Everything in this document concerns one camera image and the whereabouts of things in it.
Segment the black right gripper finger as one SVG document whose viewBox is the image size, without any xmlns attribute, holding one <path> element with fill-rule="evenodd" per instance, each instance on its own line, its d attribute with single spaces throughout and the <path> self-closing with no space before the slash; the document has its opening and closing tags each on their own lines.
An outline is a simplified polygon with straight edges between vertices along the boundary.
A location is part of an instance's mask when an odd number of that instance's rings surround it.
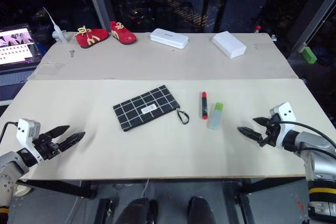
<svg viewBox="0 0 336 224">
<path fill-rule="evenodd" d="M 244 135 L 245 137 L 252 139 L 256 142 L 260 142 L 263 140 L 263 137 L 260 133 L 254 131 L 253 129 L 250 129 L 248 127 L 240 126 L 237 128 L 238 131 Z"/>
<path fill-rule="evenodd" d="M 257 124 L 259 124 L 259 125 L 261 125 L 261 126 L 263 126 L 263 127 L 269 127 L 269 125 L 270 125 L 270 119 L 269 118 L 266 118 L 266 117 L 257 117 L 257 118 L 253 118 L 253 120 L 257 123 Z"/>
</svg>

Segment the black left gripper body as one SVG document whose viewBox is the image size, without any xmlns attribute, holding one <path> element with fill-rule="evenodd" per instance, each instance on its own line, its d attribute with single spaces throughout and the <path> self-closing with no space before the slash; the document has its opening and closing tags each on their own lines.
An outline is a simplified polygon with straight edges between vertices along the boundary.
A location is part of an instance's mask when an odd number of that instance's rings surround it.
<svg viewBox="0 0 336 224">
<path fill-rule="evenodd" d="M 45 133 L 41 134 L 39 138 L 33 140 L 34 147 L 43 160 L 52 159 L 61 153 L 59 144 L 52 141 L 52 139 L 59 136 L 60 134 L 52 135 L 51 133 Z"/>
</svg>

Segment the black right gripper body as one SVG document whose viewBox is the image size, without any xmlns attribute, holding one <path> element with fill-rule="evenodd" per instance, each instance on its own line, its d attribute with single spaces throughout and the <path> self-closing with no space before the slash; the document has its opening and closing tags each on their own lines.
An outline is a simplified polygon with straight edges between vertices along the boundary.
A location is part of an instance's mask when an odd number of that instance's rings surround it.
<svg viewBox="0 0 336 224">
<path fill-rule="evenodd" d="M 280 124 L 277 122 L 280 121 L 280 116 L 278 114 L 272 115 L 270 118 L 270 125 L 266 127 L 266 138 L 259 142 L 260 147 L 264 147 L 265 145 L 270 145 L 272 147 L 276 147 L 277 138 L 280 133 Z"/>
</svg>

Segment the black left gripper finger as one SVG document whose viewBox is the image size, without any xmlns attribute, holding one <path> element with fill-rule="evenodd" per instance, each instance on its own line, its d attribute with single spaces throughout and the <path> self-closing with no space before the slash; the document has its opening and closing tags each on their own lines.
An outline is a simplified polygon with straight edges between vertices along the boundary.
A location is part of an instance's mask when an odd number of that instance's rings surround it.
<svg viewBox="0 0 336 224">
<path fill-rule="evenodd" d="M 85 132 L 79 132 L 75 133 L 68 138 L 66 138 L 63 142 L 59 143 L 59 150 L 61 152 L 66 151 L 67 149 L 71 148 L 72 146 L 76 145 L 81 141 L 81 139 L 84 137 Z"/>
<path fill-rule="evenodd" d="M 48 136 L 50 139 L 57 138 L 63 135 L 69 128 L 69 125 L 58 126 L 46 132 L 45 135 Z"/>
</svg>

